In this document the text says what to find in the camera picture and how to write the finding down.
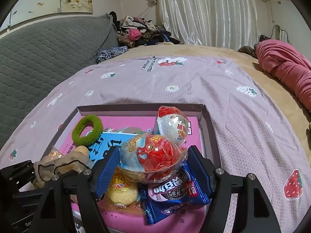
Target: pink blanket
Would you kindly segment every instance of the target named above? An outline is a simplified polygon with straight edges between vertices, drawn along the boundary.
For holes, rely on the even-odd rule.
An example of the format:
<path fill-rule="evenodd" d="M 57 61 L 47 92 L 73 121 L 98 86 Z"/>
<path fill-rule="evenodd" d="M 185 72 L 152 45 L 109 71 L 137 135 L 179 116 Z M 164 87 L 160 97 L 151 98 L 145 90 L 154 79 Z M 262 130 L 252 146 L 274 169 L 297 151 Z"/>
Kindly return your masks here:
<path fill-rule="evenodd" d="M 292 45 L 270 39 L 256 48 L 263 70 L 276 77 L 311 111 L 311 63 Z"/>

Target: qr code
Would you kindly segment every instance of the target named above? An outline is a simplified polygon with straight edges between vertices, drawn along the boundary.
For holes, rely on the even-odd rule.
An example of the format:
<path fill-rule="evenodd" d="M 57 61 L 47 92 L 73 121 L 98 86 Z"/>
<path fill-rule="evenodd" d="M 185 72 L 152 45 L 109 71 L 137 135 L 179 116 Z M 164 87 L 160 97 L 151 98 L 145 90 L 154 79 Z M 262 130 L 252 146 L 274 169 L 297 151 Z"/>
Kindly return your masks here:
<path fill-rule="evenodd" d="M 188 135 L 192 135 L 191 122 L 188 122 Z"/>

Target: red label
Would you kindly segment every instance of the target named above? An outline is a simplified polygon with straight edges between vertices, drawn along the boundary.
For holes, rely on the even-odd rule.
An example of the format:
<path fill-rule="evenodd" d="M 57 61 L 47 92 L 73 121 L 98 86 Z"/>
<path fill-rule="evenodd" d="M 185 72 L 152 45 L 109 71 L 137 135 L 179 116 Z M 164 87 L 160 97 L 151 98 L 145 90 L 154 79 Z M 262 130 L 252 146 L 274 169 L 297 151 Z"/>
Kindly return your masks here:
<path fill-rule="evenodd" d="M 197 189 L 195 187 L 195 184 L 193 181 L 189 181 L 187 183 L 184 184 L 184 187 L 187 191 L 187 195 L 189 197 L 196 197 L 198 196 L 198 193 L 197 193 Z"/>

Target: silver screw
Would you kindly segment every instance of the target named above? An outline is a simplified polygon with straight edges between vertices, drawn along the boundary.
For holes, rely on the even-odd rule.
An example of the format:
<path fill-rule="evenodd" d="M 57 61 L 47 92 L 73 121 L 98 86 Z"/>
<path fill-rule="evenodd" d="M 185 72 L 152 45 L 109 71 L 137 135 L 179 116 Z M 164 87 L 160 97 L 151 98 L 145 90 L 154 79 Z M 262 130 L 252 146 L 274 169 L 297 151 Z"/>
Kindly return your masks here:
<path fill-rule="evenodd" d="M 85 169 L 84 171 L 83 171 L 83 174 L 84 175 L 90 175 L 92 173 L 92 170 L 91 169 Z"/>
<path fill-rule="evenodd" d="M 251 180 L 255 180 L 256 179 L 256 176 L 252 173 L 248 174 L 247 177 Z"/>
<path fill-rule="evenodd" d="M 222 168 L 217 168 L 217 169 L 216 169 L 216 172 L 217 172 L 218 174 L 222 175 L 222 174 L 224 174 L 225 171 L 224 171 Z"/>
<path fill-rule="evenodd" d="M 58 180 L 58 179 L 59 179 L 59 175 L 58 174 L 52 175 L 52 180 Z"/>

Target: tan mattress cover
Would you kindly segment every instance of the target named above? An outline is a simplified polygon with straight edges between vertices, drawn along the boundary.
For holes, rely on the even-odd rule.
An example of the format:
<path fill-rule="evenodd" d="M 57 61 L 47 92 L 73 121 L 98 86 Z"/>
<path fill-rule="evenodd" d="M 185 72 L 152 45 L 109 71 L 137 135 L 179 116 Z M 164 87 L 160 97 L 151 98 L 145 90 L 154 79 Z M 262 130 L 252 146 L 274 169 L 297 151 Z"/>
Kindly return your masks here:
<path fill-rule="evenodd" d="M 243 68 L 273 99 L 279 109 L 287 117 L 293 130 L 301 142 L 301 146 L 307 155 L 311 165 L 311 133 L 308 129 L 311 121 L 309 112 L 301 106 L 295 96 L 288 92 L 277 80 L 263 72 L 258 60 L 244 53 L 234 50 L 210 46 L 191 45 L 158 45 L 140 46 L 130 49 L 128 52 L 114 58 L 124 60 L 135 57 L 161 56 L 205 56 L 228 57 Z"/>

